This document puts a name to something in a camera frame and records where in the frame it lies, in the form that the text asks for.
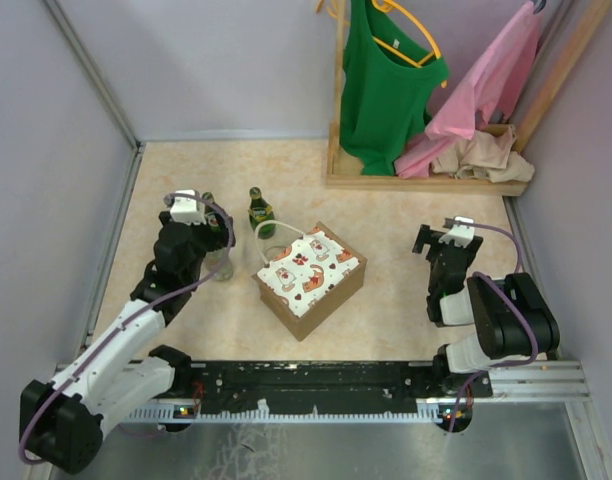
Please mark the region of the clear glass bottle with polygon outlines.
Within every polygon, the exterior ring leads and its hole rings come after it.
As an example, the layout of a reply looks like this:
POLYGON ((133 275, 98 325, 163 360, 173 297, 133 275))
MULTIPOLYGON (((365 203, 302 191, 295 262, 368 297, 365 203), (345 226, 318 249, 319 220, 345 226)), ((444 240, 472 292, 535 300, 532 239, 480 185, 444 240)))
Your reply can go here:
POLYGON ((286 249, 285 245, 272 245, 272 246, 267 247, 264 250, 264 255, 268 260, 272 260, 277 255, 282 253, 285 249, 286 249))
POLYGON ((203 261, 203 269, 206 273, 213 272, 213 280, 218 282, 229 281, 234 274, 234 266, 230 259, 228 249, 221 248, 208 252, 203 261))

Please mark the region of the green bottle red label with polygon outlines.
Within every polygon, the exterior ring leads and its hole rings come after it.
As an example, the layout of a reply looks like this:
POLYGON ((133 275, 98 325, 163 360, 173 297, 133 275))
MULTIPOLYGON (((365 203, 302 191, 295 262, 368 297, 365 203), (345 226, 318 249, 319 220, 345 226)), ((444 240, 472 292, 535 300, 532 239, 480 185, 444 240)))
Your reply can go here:
POLYGON ((202 194, 201 198, 205 201, 204 214, 208 226, 214 233, 226 232, 226 227, 223 219, 216 213, 214 209, 215 198, 210 191, 206 191, 202 194))

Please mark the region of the green bottle yellow label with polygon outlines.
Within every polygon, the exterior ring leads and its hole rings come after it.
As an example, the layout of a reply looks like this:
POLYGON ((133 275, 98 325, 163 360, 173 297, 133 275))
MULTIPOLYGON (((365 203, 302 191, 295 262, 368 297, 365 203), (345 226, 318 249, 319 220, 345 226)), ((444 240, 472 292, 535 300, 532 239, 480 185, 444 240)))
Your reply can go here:
MULTIPOLYGON (((272 206, 263 198, 262 192, 258 187, 251 187, 249 190, 250 205, 248 209, 249 222, 253 231, 256 230, 260 223, 274 220, 275 215, 272 206)), ((260 239, 269 239, 275 234, 276 226, 267 224, 260 228, 258 237, 260 239)))

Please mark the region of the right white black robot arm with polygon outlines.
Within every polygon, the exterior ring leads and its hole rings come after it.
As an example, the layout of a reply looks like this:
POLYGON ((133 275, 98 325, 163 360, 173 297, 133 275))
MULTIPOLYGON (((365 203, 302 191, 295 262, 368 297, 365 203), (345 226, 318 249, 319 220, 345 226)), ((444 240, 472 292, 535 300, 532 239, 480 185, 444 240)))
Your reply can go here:
POLYGON ((449 392, 456 382, 500 366, 523 366, 560 345, 559 325, 532 276, 517 260, 515 270, 501 279, 481 272, 469 274, 483 238, 482 228, 509 239, 509 232, 479 225, 464 217, 448 219, 442 231, 423 224, 412 252, 426 250, 430 265, 426 312, 438 327, 472 326, 465 338, 441 346, 433 373, 449 392))

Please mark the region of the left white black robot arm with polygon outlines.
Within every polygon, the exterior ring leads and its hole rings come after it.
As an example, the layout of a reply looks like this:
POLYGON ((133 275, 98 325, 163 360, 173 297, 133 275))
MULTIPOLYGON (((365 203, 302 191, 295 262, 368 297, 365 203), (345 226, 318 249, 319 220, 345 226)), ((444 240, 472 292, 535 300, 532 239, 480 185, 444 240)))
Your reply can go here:
POLYGON ((135 353, 163 331, 196 289, 217 273, 201 272, 207 255, 236 244, 233 221, 221 207, 159 215, 153 258, 120 314, 77 359, 51 380, 31 381, 20 396, 18 456, 77 474, 108 434, 136 407, 185 386, 187 354, 162 345, 137 366, 135 353))

